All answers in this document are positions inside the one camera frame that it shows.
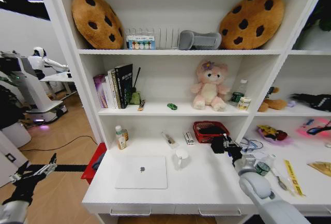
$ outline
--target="white table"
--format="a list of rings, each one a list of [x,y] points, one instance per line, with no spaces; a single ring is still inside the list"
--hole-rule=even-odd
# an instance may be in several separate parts
[[[152,214],[200,214],[215,216],[218,223],[244,223],[257,209],[243,193],[238,184],[238,175],[232,159],[227,154],[214,154],[210,144],[196,143],[187,146],[183,137],[174,137],[191,158],[188,167],[174,169],[171,150],[166,142],[156,135],[142,138],[130,137],[128,147],[119,150],[113,144],[83,199],[83,205],[96,214],[101,223],[116,223],[118,216]],[[297,140],[287,147],[267,144],[265,152],[277,156],[276,167],[285,176],[283,159],[288,159],[294,168],[306,197],[292,196],[282,190],[276,178],[266,177],[272,188],[284,200],[294,204],[305,216],[330,216],[331,177],[306,165],[309,161],[331,161],[331,149],[323,142]],[[115,189],[121,165],[119,156],[162,155],[167,160],[167,189]]]
[[[68,77],[68,72],[66,72],[66,71],[46,76],[43,79],[41,79],[40,81],[41,82],[46,82],[46,85],[47,85],[49,91],[51,92],[54,100],[56,100],[56,94],[55,94],[50,82],[62,82],[63,83],[63,85],[64,85],[64,87],[65,87],[68,94],[65,97],[63,97],[61,100],[64,100],[67,97],[77,93],[77,91],[72,92],[70,90],[68,83],[73,83],[74,81],[73,81],[73,78]]]

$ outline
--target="wooden floor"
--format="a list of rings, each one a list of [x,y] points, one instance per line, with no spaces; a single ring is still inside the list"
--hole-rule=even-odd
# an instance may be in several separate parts
[[[77,94],[65,100],[68,113],[49,125],[30,128],[32,140],[21,147],[28,149],[51,149],[64,145],[81,135],[94,136]],[[71,144],[47,152],[23,152],[32,164],[46,164],[54,152],[59,165],[86,165],[92,157],[96,144],[90,138],[82,137]],[[38,183],[33,202],[28,209],[28,222],[33,224],[95,224],[99,223],[81,205],[88,183],[81,180],[82,172],[53,172]],[[0,202],[9,198],[14,190],[11,184],[0,188]],[[154,215],[148,218],[120,218],[119,224],[214,224],[214,218],[194,215]]]

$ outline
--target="yellow ruler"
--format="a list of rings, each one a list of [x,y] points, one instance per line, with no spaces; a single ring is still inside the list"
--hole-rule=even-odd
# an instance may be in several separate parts
[[[300,187],[300,185],[298,183],[298,180],[297,180],[297,178],[294,174],[294,170],[293,170],[293,167],[292,167],[291,163],[288,160],[285,160],[285,159],[284,159],[284,162],[285,162],[285,166],[288,170],[288,174],[289,174],[289,176],[292,180],[292,184],[294,186],[295,191],[298,193],[299,196],[306,196],[305,194],[302,193],[301,187]]]

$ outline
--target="white mug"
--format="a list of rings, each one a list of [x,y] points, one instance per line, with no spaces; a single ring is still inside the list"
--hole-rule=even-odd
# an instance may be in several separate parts
[[[184,149],[177,149],[175,152],[176,164],[179,169],[184,168],[189,160],[188,152]]]

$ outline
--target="laptop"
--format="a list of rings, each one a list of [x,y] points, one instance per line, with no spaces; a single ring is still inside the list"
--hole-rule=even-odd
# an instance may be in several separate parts
[[[167,168],[163,156],[124,156],[116,189],[166,189]]]

